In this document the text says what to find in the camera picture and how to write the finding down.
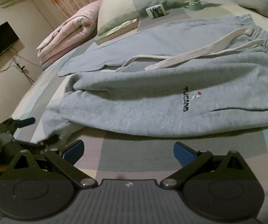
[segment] pillowcase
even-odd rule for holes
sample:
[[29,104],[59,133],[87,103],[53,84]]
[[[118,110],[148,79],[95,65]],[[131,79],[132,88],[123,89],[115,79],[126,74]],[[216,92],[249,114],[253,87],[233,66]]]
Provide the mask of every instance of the pillowcase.
[[98,18],[98,36],[133,19],[147,16],[146,8],[162,3],[165,9],[182,6],[190,0],[103,0]]

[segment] wall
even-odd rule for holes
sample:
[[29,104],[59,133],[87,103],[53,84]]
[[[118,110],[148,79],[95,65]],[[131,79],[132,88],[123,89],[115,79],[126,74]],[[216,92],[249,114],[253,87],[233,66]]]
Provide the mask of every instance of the wall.
[[[18,63],[36,80],[42,73],[36,47],[64,21],[63,15],[49,0],[19,0],[0,6],[0,25],[6,21],[20,38],[13,47],[37,66],[17,57]],[[0,56],[0,70],[6,69],[10,62],[8,53]],[[30,87],[27,78],[14,66],[0,73],[0,123],[11,116]]]

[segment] plaid bed sheet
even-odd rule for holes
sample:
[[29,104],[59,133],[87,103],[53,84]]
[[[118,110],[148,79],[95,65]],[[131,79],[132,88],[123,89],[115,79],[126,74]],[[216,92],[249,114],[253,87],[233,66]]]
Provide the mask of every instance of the plaid bed sheet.
[[[203,3],[205,8],[201,11],[192,12],[178,8],[169,11],[169,14],[162,18],[155,20],[146,18],[140,21],[138,29],[130,33],[179,19],[206,18],[230,13],[234,15],[250,13],[255,23],[268,31],[267,18],[239,7],[234,0],[205,0]],[[70,58],[84,53],[92,43],[93,41],[88,41],[46,69],[24,96],[13,113],[13,118],[35,117],[36,123],[17,130],[15,133],[17,139],[30,142],[43,139],[40,117],[47,106],[60,102],[69,79],[69,76],[59,78],[57,72]],[[182,141],[195,150],[208,149],[214,154],[226,154],[231,149],[238,150],[268,193],[268,128],[182,139],[130,136],[85,128],[75,134],[70,141],[76,139],[84,141],[85,153],[75,166],[96,178],[98,182],[112,178],[161,181],[181,168],[173,156],[173,144]]]

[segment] folded blanket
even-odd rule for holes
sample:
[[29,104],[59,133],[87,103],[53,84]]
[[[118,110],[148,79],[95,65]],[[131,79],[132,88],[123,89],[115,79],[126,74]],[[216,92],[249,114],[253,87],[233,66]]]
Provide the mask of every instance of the folded blanket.
[[[92,34],[90,36],[88,36],[87,38],[85,38],[84,40],[80,40],[72,45],[70,45],[69,47],[59,51],[58,53],[56,53],[55,55],[49,57],[49,59],[47,57],[47,54],[44,55],[41,58],[41,66],[42,66],[42,70],[46,70],[50,65],[52,65],[54,62],[56,62],[58,59],[60,59],[61,57],[63,57],[66,53],[70,52],[71,50],[75,49],[76,47],[82,45],[83,43],[85,43],[86,41],[92,39],[93,37],[95,37],[97,35],[98,31],[97,29],[95,29]],[[55,48],[52,49],[52,53],[55,53],[57,50],[59,50],[61,48],[61,44],[56,46]]]
[[97,26],[97,19],[102,1],[95,1],[81,8],[71,18],[62,23],[38,47],[37,56],[41,57],[41,65],[57,53],[75,48],[75,43],[83,41],[91,35]]

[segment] ribbed gray surface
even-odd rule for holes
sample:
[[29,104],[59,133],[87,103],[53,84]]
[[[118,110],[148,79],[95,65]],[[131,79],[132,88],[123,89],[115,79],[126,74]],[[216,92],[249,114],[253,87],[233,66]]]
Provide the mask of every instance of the ribbed gray surface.
[[[0,224],[26,222],[0,219]],[[212,224],[194,214],[176,191],[158,187],[154,180],[104,180],[83,190],[62,213],[32,224]],[[240,224],[256,224],[255,221]]]

